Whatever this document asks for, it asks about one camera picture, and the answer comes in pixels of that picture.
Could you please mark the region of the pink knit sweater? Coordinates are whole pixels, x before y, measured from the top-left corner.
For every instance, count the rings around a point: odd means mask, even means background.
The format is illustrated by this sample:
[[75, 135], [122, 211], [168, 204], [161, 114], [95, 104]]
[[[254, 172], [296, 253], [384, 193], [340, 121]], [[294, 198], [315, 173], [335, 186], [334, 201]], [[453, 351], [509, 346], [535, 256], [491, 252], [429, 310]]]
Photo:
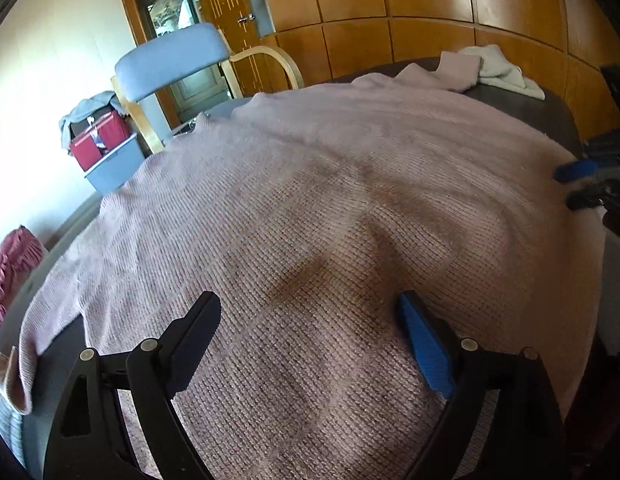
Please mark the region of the pink knit sweater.
[[487, 349], [535, 348], [568, 410], [604, 246], [552, 178], [571, 159], [416, 65], [257, 94], [104, 198], [0, 360], [2, 393], [33, 410], [40, 356], [76, 318], [90, 347], [124, 352], [210, 290], [221, 323], [174, 400], [210, 472], [398, 479], [444, 406], [395, 322], [412, 289]]

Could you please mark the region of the white knit folded garment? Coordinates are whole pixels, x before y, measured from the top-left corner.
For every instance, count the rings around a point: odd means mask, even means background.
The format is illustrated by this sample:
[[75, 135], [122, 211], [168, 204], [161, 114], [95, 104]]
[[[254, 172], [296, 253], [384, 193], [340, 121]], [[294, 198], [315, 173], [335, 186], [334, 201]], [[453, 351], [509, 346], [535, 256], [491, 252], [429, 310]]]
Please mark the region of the white knit folded garment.
[[18, 378], [18, 350], [11, 348], [9, 354], [0, 352], [0, 437], [15, 456], [20, 466], [25, 466], [22, 446], [22, 413], [14, 405], [19, 389], [14, 389]]

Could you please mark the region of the wooden wardrobe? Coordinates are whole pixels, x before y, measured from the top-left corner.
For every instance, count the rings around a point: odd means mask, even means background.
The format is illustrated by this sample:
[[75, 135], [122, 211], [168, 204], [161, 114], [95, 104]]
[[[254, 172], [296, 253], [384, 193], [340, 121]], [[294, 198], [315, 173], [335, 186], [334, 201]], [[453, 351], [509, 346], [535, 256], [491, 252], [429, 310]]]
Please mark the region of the wooden wardrobe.
[[581, 139], [620, 126], [602, 67], [620, 38], [595, 0], [267, 0], [275, 43], [318, 84], [392, 62], [495, 44], [560, 96]]

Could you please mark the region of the pink ruffled bedding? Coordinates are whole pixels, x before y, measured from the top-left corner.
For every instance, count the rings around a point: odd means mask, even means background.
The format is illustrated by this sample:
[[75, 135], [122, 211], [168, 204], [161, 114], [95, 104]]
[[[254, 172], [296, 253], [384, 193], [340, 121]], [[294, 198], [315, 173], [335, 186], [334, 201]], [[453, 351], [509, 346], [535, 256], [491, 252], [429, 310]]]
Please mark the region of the pink ruffled bedding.
[[0, 244], [0, 327], [20, 286], [41, 263], [46, 249], [25, 226], [9, 232]]

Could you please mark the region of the grey plastic bin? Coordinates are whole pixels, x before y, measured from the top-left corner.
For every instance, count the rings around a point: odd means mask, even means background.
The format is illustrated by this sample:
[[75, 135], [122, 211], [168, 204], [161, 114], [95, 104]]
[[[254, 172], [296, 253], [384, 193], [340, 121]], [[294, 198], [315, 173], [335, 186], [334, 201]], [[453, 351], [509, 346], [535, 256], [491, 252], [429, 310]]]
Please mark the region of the grey plastic bin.
[[85, 174], [96, 192], [107, 195], [121, 188], [145, 160], [138, 135], [132, 133], [129, 139], [111, 150]]

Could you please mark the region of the red storage box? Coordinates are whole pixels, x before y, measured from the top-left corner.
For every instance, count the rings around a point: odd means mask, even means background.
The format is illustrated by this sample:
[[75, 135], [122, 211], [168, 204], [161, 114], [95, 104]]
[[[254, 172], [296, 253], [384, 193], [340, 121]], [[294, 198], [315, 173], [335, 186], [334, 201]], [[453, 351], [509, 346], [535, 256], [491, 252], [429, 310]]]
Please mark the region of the red storage box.
[[69, 143], [72, 156], [82, 170], [91, 169], [130, 136], [130, 127], [116, 111], [108, 112], [75, 136]]

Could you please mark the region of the grey cloth on box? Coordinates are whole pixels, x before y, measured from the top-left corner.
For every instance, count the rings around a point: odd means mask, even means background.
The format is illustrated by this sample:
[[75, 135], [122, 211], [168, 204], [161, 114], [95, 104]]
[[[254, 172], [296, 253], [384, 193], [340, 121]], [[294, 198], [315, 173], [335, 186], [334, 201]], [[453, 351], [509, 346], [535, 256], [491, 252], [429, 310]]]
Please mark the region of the grey cloth on box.
[[69, 114], [60, 118], [60, 121], [58, 122], [58, 126], [60, 127], [60, 145], [64, 150], [69, 150], [69, 143], [71, 140], [70, 125], [78, 124], [86, 118], [93, 116], [104, 106], [110, 106], [120, 115], [126, 114], [124, 108], [119, 102], [118, 96], [116, 96], [116, 93], [112, 90], [106, 90], [97, 93], [95, 96], [81, 100]]

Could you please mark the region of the grey chair with wooden arms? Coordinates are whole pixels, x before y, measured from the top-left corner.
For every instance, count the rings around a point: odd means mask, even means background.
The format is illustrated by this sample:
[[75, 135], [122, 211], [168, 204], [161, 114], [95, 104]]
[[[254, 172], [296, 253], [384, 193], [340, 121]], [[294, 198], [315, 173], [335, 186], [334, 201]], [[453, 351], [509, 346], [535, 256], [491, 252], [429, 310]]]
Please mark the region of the grey chair with wooden arms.
[[232, 96], [238, 99], [243, 93], [234, 65], [256, 55], [273, 58], [286, 73], [290, 88], [304, 88], [298, 65], [283, 49], [260, 44], [235, 53], [222, 31], [210, 23], [192, 25], [140, 44], [116, 63], [112, 88], [150, 152], [156, 154], [165, 144], [145, 115], [142, 100], [214, 65], [221, 68]]

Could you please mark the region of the wooden door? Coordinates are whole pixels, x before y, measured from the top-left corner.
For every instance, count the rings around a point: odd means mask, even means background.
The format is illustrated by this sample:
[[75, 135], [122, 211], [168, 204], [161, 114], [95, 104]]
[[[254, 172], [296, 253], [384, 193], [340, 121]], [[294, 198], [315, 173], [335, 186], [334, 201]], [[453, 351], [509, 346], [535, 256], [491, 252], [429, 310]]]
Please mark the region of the wooden door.
[[[256, 20], [252, 18], [252, 4], [249, 0], [200, 1], [205, 20], [222, 31], [233, 53], [260, 46]], [[269, 66], [264, 55], [244, 58], [232, 66], [243, 96], [273, 91]]]

